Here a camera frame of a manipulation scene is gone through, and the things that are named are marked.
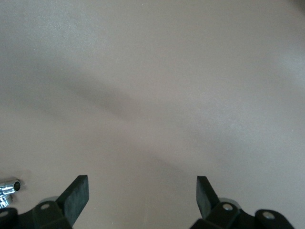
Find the gray surface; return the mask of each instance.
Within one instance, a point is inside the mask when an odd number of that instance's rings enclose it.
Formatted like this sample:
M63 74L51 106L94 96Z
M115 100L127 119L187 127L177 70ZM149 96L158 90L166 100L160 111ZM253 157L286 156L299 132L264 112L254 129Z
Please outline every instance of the gray surface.
M186 229L196 176L305 212L305 16L290 1L3 0L0 174L24 212L89 175L75 229Z

